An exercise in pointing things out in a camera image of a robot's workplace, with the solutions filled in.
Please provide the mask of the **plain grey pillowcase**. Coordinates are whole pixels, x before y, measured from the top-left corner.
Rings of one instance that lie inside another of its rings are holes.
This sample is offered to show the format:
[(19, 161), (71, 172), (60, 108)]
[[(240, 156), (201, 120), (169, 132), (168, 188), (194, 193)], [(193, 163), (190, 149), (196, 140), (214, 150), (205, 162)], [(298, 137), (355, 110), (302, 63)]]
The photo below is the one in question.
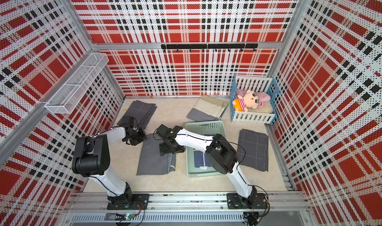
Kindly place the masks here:
[(156, 134), (149, 134), (143, 142), (140, 153), (137, 176), (166, 175), (176, 171), (176, 155), (160, 154), (160, 141)]

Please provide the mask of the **blue pillowcase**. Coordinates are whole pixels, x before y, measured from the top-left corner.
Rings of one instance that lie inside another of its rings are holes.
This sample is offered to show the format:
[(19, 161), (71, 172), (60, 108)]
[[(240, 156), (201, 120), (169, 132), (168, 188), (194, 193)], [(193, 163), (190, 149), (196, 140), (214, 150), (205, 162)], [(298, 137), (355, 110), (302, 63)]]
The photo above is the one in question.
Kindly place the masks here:
[(209, 157), (202, 151), (194, 149), (194, 165), (195, 168), (207, 169), (212, 167)]

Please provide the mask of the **green perforated plastic basket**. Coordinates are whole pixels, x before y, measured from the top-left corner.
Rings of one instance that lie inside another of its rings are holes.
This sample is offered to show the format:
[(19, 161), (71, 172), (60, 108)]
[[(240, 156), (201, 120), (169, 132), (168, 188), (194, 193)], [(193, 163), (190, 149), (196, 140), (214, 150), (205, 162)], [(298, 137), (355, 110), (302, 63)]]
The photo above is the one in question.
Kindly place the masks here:
[[(216, 134), (220, 134), (226, 138), (223, 121), (187, 123), (185, 129), (200, 135), (215, 136)], [(213, 167), (208, 167), (207, 169), (195, 168), (193, 148), (186, 147), (186, 155), (187, 175), (189, 177), (195, 178), (220, 175), (220, 173)]]

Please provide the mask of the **beige and grey pillowcase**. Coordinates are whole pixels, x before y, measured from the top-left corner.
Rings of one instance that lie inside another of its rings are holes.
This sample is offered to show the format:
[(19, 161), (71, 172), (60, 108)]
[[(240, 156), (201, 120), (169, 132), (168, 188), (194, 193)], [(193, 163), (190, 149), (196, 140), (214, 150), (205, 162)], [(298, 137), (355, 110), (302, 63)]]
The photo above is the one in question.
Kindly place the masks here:
[(228, 103), (210, 96), (202, 96), (187, 115), (194, 122), (219, 121), (222, 119)]

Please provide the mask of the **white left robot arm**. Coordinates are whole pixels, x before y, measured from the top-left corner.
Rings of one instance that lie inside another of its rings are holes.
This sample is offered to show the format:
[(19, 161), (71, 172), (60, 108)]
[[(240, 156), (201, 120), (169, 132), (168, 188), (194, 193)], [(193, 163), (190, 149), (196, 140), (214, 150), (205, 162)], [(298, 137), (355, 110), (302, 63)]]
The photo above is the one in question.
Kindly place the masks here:
[(113, 204), (133, 202), (129, 184), (122, 181), (110, 167), (109, 146), (124, 138), (126, 128), (121, 126), (93, 136), (83, 136), (76, 140), (73, 155), (73, 172), (102, 186)]

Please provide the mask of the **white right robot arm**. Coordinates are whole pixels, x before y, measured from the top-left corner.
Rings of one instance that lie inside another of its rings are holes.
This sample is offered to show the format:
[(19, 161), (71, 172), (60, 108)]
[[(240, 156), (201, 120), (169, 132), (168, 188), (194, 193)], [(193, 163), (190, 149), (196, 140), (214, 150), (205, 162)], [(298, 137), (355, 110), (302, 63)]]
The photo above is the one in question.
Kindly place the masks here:
[(169, 128), (159, 126), (155, 133), (163, 141), (160, 143), (160, 154), (184, 152), (185, 147), (191, 147), (207, 155), (213, 168), (221, 174), (227, 175), (236, 189), (236, 193), (243, 204), (252, 205), (257, 190), (250, 185), (240, 168), (237, 151), (223, 135), (205, 136), (190, 132), (180, 126)]

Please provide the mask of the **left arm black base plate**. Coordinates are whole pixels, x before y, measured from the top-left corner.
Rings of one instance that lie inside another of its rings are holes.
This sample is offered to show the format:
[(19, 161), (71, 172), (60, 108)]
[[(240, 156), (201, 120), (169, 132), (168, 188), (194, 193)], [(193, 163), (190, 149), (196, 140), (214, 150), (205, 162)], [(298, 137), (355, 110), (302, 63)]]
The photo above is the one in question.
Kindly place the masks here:
[(121, 195), (111, 197), (108, 196), (107, 199), (109, 203), (107, 205), (107, 210), (146, 210), (149, 202), (149, 194), (132, 194)]

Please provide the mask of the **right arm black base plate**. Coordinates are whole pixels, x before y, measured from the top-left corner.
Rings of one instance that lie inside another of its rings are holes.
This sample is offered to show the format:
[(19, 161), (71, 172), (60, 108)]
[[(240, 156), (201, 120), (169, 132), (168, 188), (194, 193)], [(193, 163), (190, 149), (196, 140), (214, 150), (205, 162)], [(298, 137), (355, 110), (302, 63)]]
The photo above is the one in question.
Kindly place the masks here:
[(227, 205), (229, 209), (266, 209), (268, 201), (264, 193), (252, 194), (248, 198), (239, 196), (237, 193), (228, 193)]

